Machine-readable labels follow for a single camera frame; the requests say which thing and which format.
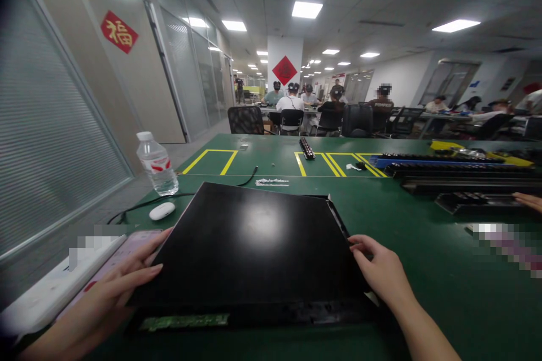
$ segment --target fingernail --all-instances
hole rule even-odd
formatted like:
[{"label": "fingernail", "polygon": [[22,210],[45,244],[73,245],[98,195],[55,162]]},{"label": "fingernail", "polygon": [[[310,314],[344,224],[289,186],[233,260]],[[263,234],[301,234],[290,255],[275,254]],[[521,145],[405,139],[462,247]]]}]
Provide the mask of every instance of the fingernail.
[{"label": "fingernail", "polygon": [[154,267],[150,267],[149,268],[150,273],[151,274],[157,274],[158,272],[160,272],[160,270],[162,269],[163,266],[164,266],[164,264],[158,264],[158,265],[155,265]]}]

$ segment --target black cable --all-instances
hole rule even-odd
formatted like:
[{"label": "black cable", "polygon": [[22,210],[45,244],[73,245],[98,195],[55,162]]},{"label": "black cable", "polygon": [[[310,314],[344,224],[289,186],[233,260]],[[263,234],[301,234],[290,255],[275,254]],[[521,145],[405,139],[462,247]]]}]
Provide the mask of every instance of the black cable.
[{"label": "black cable", "polygon": [[[238,187],[241,187],[241,186],[245,186],[248,182],[250,182],[252,180],[252,178],[254,177],[254,175],[256,175],[256,172],[258,171],[258,167],[256,166],[254,168],[254,171],[252,171],[252,175],[250,175],[250,178],[242,183],[242,184],[239,184],[237,185]],[[127,212],[131,212],[132,210],[136,210],[136,209],[139,209],[139,208],[142,208],[142,207],[145,207],[145,206],[149,206],[153,203],[156,203],[156,202],[159,202],[159,201],[162,201],[162,200],[165,200],[165,199],[170,199],[172,197],[182,197],[182,196],[194,196],[195,193],[176,193],[175,195],[169,195],[169,196],[160,196],[160,197],[157,197],[155,199],[152,199],[152,200],[149,200],[148,202],[144,202],[144,203],[140,203],[138,205],[135,205],[129,209],[126,209],[125,211],[123,212],[120,212],[120,213],[117,213],[115,214],[113,217],[111,217],[109,219],[109,221],[107,222],[107,224],[111,224],[111,222],[117,218],[118,216],[120,216],[120,219],[119,221],[116,223],[116,224],[122,224],[126,221],[126,213]]]}]

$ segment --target chinese character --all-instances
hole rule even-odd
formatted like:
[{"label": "chinese character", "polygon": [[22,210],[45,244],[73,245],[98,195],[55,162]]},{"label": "chinese character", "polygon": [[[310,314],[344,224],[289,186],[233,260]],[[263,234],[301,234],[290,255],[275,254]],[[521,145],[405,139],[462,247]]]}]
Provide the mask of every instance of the chinese character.
[{"label": "chinese character", "polygon": [[116,24],[113,24],[113,22],[106,20],[107,22],[107,28],[111,30],[111,33],[109,34],[109,37],[115,41],[115,43],[120,43],[122,45],[128,45],[129,47],[132,46],[132,36],[128,33],[128,30],[122,23],[122,21],[116,21]]}]

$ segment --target hand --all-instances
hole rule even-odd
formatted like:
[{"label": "hand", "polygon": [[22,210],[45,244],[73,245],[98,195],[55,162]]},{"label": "hand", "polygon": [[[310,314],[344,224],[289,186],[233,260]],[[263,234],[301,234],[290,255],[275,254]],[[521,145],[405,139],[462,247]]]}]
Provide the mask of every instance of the hand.
[{"label": "hand", "polygon": [[108,272],[56,322],[28,347],[22,359],[79,359],[97,347],[132,314],[124,307],[134,289],[158,275],[162,264],[148,267],[153,252],[171,232],[163,231]]},{"label": "hand", "polygon": [[514,193],[512,196],[515,197],[515,199],[520,202],[521,204],[524,204],[525,206],[529,206],[533,209],[535,209],[537,212],[542,214],[542,199],[536,196],[526,195],[524,193]]},{"label": "hand", "polygon": [[[353,235],[348,241],[354,244],[350,251],[365,280],[392,311],[417,303],[396,253],[366,235]],[[373,260],[369,261],[364,253],[372,254]]]}]

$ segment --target white shirt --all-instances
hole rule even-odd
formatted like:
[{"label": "white shirt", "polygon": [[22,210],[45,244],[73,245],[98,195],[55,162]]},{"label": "white shirt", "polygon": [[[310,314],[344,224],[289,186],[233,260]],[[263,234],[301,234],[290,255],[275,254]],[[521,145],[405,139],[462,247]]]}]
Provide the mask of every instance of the white shirt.
[{"label": "white shirt", "polygon": [[516,109],[527,110],[527,102],[532,102],[532,111],[537,112],[542,109],[542,89],[534,91],[531,94],[525,96],[521,102],[518,103]]},{"label": "white shirt", "polygon": [[497,110],[494,112],[482,113],[481,115],[469,115],[469,117],[471,117],[473,119],[473,122],[476,124],[484,124],[490,118],[493,118],[499,114],[506,114],[506,112],[502,110]]},{"label": "white shirt", "polygon": [[425,110],[428,113],[438,113],[441,110],[449,110],[448,106],[444,104],[444,102],[440,102],[440,104],[436,104],[435,102],[429,102],[425,105]]},{"label": "white shirt", "polygon": [[[283,110],[301,110],[302,112],[304,112],[305,104],[301,99],[297,98],[296,96],[285,96],[277,103],[277,112],[281,112]],[[293,131],[297,130],[298,128],[292,126],[282,126],[282,129],[286,131]]]},{"label": "white shirt", "polygon": [[318,99],[316,98],[314,93],[311,93],[308,96],[307,96],[307,93],[303,93],[301,95],[301,100],[304,101],[305,103],[311,103],[311,104],[317,104],[318,103]]}]

